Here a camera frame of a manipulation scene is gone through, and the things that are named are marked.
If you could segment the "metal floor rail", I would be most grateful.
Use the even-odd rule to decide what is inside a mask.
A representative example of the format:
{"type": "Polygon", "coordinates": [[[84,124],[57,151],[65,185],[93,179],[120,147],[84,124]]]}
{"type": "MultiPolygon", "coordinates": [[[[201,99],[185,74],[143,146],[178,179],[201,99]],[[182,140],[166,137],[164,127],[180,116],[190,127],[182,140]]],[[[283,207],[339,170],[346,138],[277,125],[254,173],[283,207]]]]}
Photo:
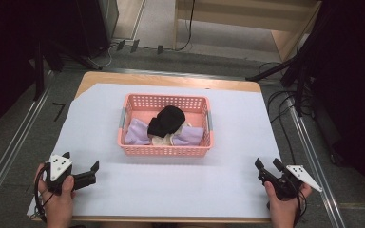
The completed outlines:
{"type": "Polygon", "coordinates": [[[341,215],[336,196],[326,178],[323,168],[319,162],[316,150],[306,129],[303,118],[295,111],[293,98],[289,98],[287,102],[290,107],[291,116],[297,129],[300,141],[302,143],[305,156],[309,162],[310,169],[316,182],[322,187],[320,192],[321,199],[326,209],[329,220],[333,228],[346,228],[343,216],[341,215]]]}
{"type": "Polygon", "coordinates": [[[35,88],[33,92],[26,91],[0,120],[0,187],[41,112],[54,79],[55,72],[47,71],[40,97],[34,99],[35,88]]]}

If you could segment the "pink plastic basket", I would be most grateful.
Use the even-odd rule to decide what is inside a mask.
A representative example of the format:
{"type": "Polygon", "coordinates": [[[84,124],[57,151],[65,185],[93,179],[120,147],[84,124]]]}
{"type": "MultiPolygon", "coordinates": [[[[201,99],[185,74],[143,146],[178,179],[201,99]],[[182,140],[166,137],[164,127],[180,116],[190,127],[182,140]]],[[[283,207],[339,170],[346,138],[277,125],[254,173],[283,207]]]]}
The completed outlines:
{"type": "Polygon", "coordinates": [[[118,130],[118,145],[127,156],[203,157],[213,144],[210,103],[206,97],[169,94],[127,94],[125,96],[118,130]],[[128,128],[134,119],[149,124],[151,119],[168,105],[179,108],[189,124],[203,129],[198,145],[138,145],[126,142],[128,128]]]}

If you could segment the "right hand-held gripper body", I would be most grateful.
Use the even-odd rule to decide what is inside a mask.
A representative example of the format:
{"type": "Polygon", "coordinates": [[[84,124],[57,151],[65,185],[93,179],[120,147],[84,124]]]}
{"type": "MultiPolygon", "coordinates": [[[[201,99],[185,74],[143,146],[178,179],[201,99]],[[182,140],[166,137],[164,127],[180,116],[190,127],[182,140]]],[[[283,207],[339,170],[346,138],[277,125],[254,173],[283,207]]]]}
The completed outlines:
{"type": "Polygon", "coordinates": [[[264,171],[259,171],[258,175],[262,183],[269,181],[273,184],[279,200],[296,198],[303,183],[308,184],[319,193],[323,190],[302,165],[286,165],[281,173],[281,177],[277,178],[264,168],[264,171]]]}

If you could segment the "purple cloth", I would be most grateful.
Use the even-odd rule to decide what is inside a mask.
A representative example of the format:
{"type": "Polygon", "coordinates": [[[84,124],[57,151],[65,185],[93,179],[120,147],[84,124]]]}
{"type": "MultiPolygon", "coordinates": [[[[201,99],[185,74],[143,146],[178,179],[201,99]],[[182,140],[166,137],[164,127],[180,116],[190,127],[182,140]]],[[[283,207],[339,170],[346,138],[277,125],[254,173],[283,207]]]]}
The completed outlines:
{"type": "Polygon", "coordinates": [[[149,145],[151,140],[147,135],[147,128],[146,123],[133,118],[125,135],[125,143],[128,145],[149,145]]]}
{"type": "Polygon", "coordinates": [[[175,146],[198,146],[203,133],[201,127],[183,126],[180,133],[173,135],[171,142],[175,146]]]}

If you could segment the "black cabinet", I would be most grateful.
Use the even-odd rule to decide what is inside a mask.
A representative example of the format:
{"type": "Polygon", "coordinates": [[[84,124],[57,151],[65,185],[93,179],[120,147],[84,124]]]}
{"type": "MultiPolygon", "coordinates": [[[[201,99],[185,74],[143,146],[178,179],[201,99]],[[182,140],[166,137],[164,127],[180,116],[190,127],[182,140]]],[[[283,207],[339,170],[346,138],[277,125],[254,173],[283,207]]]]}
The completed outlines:
{"type": "Polygon", "coordinates": [[[56,0],[53,8],[61,45],[86,57],[109,47],[119,18],[117,0],[56,0]]]}

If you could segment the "wooden shelf unit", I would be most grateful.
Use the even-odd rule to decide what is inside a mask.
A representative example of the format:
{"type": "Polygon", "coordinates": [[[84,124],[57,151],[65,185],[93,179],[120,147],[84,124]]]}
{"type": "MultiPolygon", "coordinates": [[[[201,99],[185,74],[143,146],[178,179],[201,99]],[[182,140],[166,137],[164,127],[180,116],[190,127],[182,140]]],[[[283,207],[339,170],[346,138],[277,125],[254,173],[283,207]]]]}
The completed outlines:
{"type": "Polygon", "coordinates": [[[177,48],[178,21],[193,15],[199,22],[269,29],[286,61],[313,29],[321,5],[321,0],[175,0],[172,47],[177,48]]]}

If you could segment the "person's left hand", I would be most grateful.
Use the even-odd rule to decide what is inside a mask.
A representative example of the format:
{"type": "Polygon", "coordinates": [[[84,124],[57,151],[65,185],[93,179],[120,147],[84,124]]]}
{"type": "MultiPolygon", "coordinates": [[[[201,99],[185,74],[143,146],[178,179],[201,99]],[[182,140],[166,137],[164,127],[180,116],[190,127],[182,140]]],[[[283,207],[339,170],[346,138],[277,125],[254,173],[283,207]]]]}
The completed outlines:
{"type": "Polygon", "coordinates": [[[73,198],[75,197],[73,192],[74,178],[67,176],[62,184],[62,194],[60,196],[52,195],[47,184],[39,177],[44,166],[43,163],[39,164],[35,179],[38,181],[38,193],[45,204],[47,228],[69,228],[73,214],[73,198]]]}

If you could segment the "cream cloth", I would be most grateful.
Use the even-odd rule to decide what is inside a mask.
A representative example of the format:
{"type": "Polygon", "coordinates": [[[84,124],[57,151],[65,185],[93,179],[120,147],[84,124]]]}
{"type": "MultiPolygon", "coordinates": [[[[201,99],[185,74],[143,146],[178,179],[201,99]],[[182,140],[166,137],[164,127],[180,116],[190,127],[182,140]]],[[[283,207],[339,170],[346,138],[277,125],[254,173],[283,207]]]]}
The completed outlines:
{"type": "Polygon", "coordinates": [[[187,126],[187,127],[191,127],[190,123],[183,123],[179,129],[171,134],[166,134],[164,137],[160,137],[160,136],[152,136],[151,137],[151,144],[155,145],[155,146],[173,146],[173,137],[180,135],[183,131],[183,128],[187,126]]]}

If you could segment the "black metal stand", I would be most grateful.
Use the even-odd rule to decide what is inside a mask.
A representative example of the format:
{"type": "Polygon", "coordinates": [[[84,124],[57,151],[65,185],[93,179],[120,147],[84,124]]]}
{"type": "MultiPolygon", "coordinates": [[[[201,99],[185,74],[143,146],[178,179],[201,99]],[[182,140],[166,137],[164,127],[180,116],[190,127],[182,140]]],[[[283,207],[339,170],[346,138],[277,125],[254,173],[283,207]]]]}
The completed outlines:
{"type": "Polygon", "coordinates": [[[33,47],[35,76],[34,101],[40,99],[45,91],[44,62],[47,62],[48,66],[54,71],[61,71],[63,69],[64,64],[61,60],[60,53],[64,53],[66,56],[70,57],[72,60],[87,69],[102,69],[101,66],[94,66],[87,60],[83,59],[80,55],[77,55],[74,51],[50,39],[35,38],[33,41],[33,47]]]}
{"type": "Polygon", "coordinates": [[[277,73],[283,69],[286,69],[280,83],[284,87],[290,86],[295,80],[298,80],[297,91],[295,94],[295,111],[299,116],[301,114],[301,97],[304,90],[305,74],[307,66],[305,64],[306,58],[311,52],[314,44],[317,41],[318,36],[323,31],[326,24],[325,19],[321,19],[313,28],[311,34],[300,48],[299,52],[291,59],[278,64],[256,76],[246,77],[245,80],[249,82],[258,82],[261,79],[267,78],[268,76],[277,73]]]}

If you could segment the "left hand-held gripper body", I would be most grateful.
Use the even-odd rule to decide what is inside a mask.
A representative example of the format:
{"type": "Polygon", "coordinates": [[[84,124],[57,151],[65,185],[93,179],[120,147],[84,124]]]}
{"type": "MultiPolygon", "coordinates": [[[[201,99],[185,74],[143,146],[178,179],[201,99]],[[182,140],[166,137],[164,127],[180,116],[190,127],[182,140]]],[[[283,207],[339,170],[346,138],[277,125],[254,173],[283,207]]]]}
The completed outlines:
{"type": "MultiPolygon", "coordinates": [[[[72,160],[63,158],[62,156],[52,155],[48,162],[46,184],[49,192],[54,194],[62,193],[63,182],[72,172],[72,160]]],[[[73,175],[73,178],[73,190],[79,190],[94,184],[96,182],[96,173],[89,170],[81,174],[73,175]]]]}

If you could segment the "person's right hand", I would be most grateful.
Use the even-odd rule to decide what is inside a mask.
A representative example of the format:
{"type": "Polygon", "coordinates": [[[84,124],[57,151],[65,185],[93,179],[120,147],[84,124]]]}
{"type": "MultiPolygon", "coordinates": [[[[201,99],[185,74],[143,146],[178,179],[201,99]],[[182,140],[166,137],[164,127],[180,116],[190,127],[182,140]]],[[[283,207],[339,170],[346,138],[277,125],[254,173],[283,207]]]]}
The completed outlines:
{"type": "Polygon", "coordinates": [[[269,198],[269,211],[273,228],[295,228],[295,218],[303,207],[305,200],[311,195],[312,188],[303,183],[300,187],[298,198],[280,200],[276,195],[273,184],[264,183],[266,194],[269,198]]]}

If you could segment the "black sock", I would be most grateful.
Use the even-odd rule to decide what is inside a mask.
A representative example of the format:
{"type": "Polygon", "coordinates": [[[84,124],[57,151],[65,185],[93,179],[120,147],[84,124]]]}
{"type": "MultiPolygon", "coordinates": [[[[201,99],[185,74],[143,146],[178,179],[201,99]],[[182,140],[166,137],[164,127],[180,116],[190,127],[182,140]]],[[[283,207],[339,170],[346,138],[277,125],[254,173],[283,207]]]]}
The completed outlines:
{"type": "Polygon", "coordinates": [[[164,138],[167,134],[175,133],[184,122],[184,113],[176,106],[168,105],[151,119],[147,134],[164,138]]]}

